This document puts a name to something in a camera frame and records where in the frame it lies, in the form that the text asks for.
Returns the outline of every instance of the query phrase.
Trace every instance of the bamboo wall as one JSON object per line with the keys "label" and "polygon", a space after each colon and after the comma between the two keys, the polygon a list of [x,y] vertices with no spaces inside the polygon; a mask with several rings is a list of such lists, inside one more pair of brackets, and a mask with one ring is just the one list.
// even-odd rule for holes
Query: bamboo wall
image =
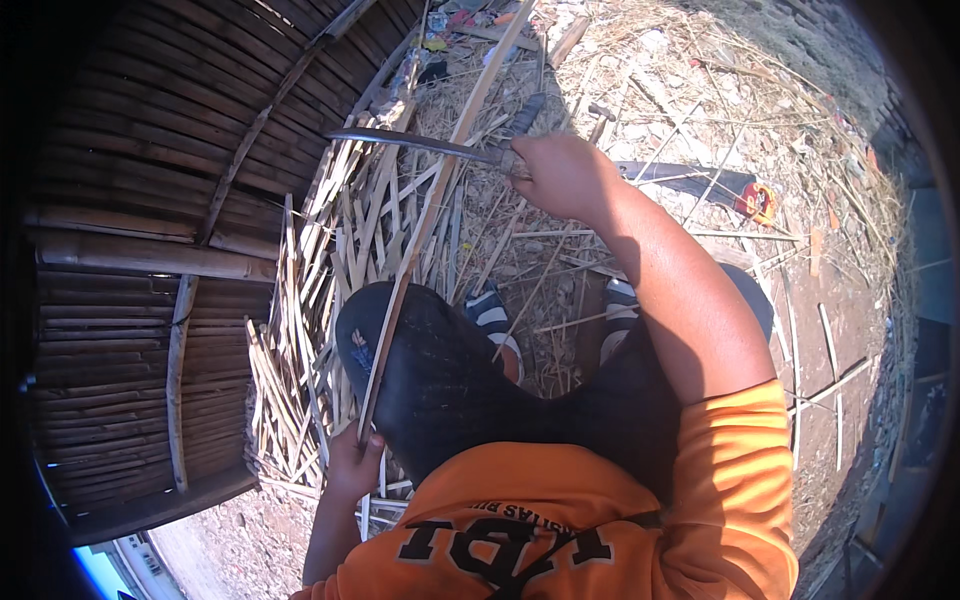
{"label": "bamboo wall", "polygon": [[[135,0],[68,85],[25,223],[40,298],[36,456],[68,525],[98,523],[77,540],[122,529],[108,518],[117,507],[176,494],[164,385],[180,274],[201,276],[181,383],[186,472],[192,482],[243,464],[243,318],[268,316],[283,194],[302,202],[320,132],[342,125],[421,2],[381,0],[325,46],[256,137],[209,247],[198,230],[254,118],[348,4]],[[131,527],[158,524],[149,506],[127,511]]]}

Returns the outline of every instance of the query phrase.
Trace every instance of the orange shirt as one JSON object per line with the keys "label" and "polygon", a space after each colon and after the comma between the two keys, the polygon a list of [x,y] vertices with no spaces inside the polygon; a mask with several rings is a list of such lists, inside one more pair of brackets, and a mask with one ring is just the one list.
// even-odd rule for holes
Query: orange shirt
{"label": "orange shirt", "polygon": [[585,448],[472,448],[423,481],[392,531],[293,599],[486,598],[585,531],[541,564],[523,598],[789,598],[786,426],[776,380],[684,409],[675,506],[659,527],[619,520],[660,505]]}

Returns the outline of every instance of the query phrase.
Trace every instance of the person's left hand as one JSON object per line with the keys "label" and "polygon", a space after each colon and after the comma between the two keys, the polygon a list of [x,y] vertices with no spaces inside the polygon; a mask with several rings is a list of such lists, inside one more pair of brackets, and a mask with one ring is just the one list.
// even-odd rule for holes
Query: person's left hand
{"label": "person's left hand", "polygon": [[341,497],[355,505],[372,492],[380,473],[383,445],[383,437],[374,433],[366,450],[361,450],[357,446],[357,421],[347,425],[330,440],[330,464],[326,468],[324,495]]}

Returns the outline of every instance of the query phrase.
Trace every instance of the hammer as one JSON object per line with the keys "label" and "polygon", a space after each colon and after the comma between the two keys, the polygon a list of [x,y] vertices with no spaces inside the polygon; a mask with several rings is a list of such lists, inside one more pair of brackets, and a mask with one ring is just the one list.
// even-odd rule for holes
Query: hammer
{"label": "hammer", "polygon": [[597,143],[597,140],[600,139],[600,136],[603,135],[603,128],[607,125],[607,121],[611,123],[616,122],[616,115],[607,108],[601,107],[595,102],[591,102],[590,106],[587,108],[587,112],[590,114],[595,114],[597,117],[597,123],[593,126],[593,131],[590,132],[590,143],[594,146]]}

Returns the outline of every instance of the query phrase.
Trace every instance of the black cloth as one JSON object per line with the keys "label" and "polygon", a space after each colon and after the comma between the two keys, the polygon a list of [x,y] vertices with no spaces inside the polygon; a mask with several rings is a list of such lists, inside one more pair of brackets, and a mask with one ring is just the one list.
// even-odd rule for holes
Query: black cloth
{"label": "black cloth", "polygon": [[[736,271],[732,280],[769,340],[773,309],[763,292],[747,274],[722,266],[728,274]],[[392,288],[390,282],[364,287],[337,318],[337,348],[355,392],[367,389]],[[414,487],[448,459],[481,444],[576,444],[613,461],[670,503],[681,407],[642,318],[590,382],[553,399],[514,385],[503,374],[502,359],[491,362],[495,352],[459,310],[429,288],[410,285],[373,423]]]}

